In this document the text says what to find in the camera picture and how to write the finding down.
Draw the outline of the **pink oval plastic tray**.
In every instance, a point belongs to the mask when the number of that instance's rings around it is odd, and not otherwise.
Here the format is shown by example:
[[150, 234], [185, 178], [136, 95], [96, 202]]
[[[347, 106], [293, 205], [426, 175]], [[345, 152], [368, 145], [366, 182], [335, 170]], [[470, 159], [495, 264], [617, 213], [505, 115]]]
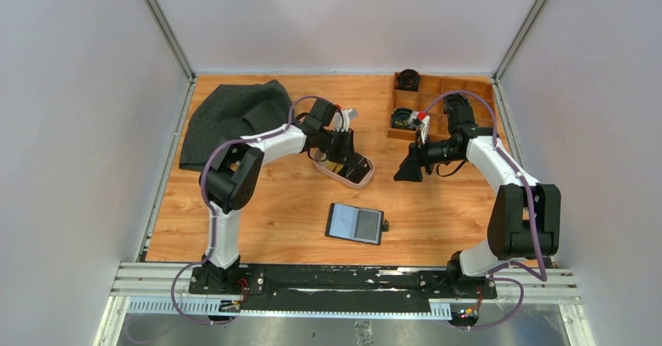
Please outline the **pink oval plastic tray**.
[[362, 155], [357, 162], [339, 163], [314, 161], [314, 167], [325, 176], [353, 190], [361, 190], [368, 186], [375, 172], [374, 162]]

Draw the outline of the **black leather card holder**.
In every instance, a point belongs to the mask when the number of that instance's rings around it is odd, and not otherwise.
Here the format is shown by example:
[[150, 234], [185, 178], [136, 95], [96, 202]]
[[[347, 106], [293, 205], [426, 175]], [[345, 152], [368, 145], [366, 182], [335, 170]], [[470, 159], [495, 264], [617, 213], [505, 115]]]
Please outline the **black leather card holder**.
[[384, 211], [331, 203], [325, 236], [362, 244], [380, 245], [390, 223]]

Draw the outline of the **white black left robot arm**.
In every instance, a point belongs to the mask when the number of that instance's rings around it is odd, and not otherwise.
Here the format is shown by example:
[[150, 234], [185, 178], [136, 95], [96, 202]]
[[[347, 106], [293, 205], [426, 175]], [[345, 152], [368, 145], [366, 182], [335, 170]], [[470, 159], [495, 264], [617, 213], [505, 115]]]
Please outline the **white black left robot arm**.
[[221, 294], [239, 284], [238, 234], [242, 210], [251, 200], [264, 165], [305, 153], [318, 170], [348, 187], [360, 189], [375, 170], [356, 152], [350, 124], [357, 112], [318, 96], [308, 112], [289, 110], [287, 122], [273, 130], [222, 143], [201, 172], [201, 195], [209, 209], [209, 243], [201, 268]]

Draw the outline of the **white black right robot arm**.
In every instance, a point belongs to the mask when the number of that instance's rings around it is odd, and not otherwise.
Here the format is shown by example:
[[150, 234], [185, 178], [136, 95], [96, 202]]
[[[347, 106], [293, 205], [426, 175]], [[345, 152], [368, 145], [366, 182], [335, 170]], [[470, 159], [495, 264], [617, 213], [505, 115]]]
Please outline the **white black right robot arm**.
[[469, 104], [445, 107], [448, 119], [446, 140], [430, 141], [426, 132], [428, 115], [418, 112], [411, 122], [416, 139], [393, 178], [399, 182], [421, 182], [434, 166], [451, 162], [470, 163], [484, 176], [496, 194], [486, 238], [475, 247], [455, 252], [447, 263], [447, 290], [465, 297], [494, 273], [510, 266], [526, 267], [545, 282], [544, 260], [557, 253], [560, 240], [561, 192], [528, 174], [505, 150], [494, 127], [480, 127]]

